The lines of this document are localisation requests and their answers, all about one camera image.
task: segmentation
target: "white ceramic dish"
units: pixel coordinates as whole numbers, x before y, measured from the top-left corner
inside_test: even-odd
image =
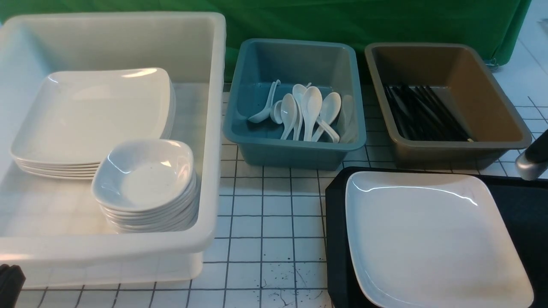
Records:
[[[116,146],[101,163],[92,193],[104,207],[141,213],[178,198],[194,174],[194,156],[180,141],[144,139]]]
[[[346,220],[359,286],[386,308],[526,308],[533,290],[479,179],[358,172]]]
[[[121,142],[160,138],[170,85],[158,68],[52,73],[15,137],[12,155],[33,163],[98,163]]]
[[[168,214],[173,214],[178,210],[181,210],[189,206],[196,196],[196,180],[195,177],[192,178],[188,188],[185,192],[179,196],[177,199],[172,202],[167,203],[164,206],[158,207],[151,211],[146,212],[120,212],[116,210],[109,209],[108,207],[103,207],[101,205],[101,210],[109,218],[115,220],[141,220],[141,219],[152,219],[159,216],[164,216]]]

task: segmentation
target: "stack of bowls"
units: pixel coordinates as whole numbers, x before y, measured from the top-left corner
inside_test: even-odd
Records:
[[[198,193],[192,150],[173,140],[118,145],[92,182],[92,194],[118,233],[186,230],[197,218]]]

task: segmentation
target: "green cloth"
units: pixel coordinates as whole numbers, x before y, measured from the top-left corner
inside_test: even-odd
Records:
[[[20,14],[148,10],[220,12],[226,18],[225,79],[248,38],[345,43],[363,61],[373,42],[467,44],[507,63],[531,0],[1,0],[0,20]]]

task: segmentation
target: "spoon handle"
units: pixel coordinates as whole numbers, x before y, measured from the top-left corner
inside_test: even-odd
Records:
[[[323,127],[318,126],[318,129],[314,132],[314,135],[312,135],[312,142],[318,142],[319,138],[323,135],[323,133],[326,130],[323,129]]]
[[[326,121],[318,118],[317,122],[319,124],[319,127],[323,128],[326,131],[333,143],[339,143],[339,134],[337,134],[337,132],[333,128],[331,128],[331,126],[329,126]]]

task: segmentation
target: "tiled countertop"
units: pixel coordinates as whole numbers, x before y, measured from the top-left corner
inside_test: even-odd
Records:
[[[366,147],[339,167],[394,168],[377,105],[366,105]],[[548,128],[548,107],[519,106],[534,136]],[[40,308],[331,308],[325,254],[325,188],[339,170],[256,167],[224,139],[216,237],[191,282],[25,290],[17,307]],[[517,176],[510,151],[485,170]]]

